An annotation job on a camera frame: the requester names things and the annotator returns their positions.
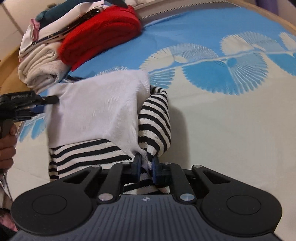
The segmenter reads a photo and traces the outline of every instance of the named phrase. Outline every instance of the human hand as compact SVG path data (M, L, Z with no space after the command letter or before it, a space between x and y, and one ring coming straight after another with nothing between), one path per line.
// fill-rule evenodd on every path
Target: human hand
M13 124L9 134L0 139L0 169L9 169L13 165L12 157L15 155L14 146L17 143L16 132L17 127Z

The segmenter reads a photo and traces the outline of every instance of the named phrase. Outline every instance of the silver screw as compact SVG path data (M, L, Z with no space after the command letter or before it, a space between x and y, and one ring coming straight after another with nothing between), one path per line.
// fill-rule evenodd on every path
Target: silver screw
M195 196L190 193L184 193L180 196L180 199L183 201L192 201L194 198Z
M110 201L113 198L113 195L110 193L102 193L99 195L101 201Z

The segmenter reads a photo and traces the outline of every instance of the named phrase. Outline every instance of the red folded blanket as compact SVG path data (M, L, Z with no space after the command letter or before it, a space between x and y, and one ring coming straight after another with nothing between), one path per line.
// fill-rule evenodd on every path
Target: red folded blanket
M133 7L111 6L71 31L58 51L73 71L95 55L138 36L141 29Z

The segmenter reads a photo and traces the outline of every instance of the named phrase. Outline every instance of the gray ridged panel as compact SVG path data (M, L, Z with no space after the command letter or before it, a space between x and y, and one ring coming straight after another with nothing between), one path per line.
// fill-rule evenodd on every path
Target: gray ridged panel
M273 234L252 238L223 234L209 226L194 206L177 203L171 195L122 195L116 203L98 206L85 224L66 234L38 237L20 231L12 239L12 241L37 240L278 241L279 239Z

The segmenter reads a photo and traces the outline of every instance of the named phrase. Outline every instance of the crosshair logo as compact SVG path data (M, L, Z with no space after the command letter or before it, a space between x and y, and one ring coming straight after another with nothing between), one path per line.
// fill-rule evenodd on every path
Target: crosshair logo
M142 200L143 200L144 202L149 202L149 201L152 200L152 199L149 198L149 197L144 197L144 198L142 198Z

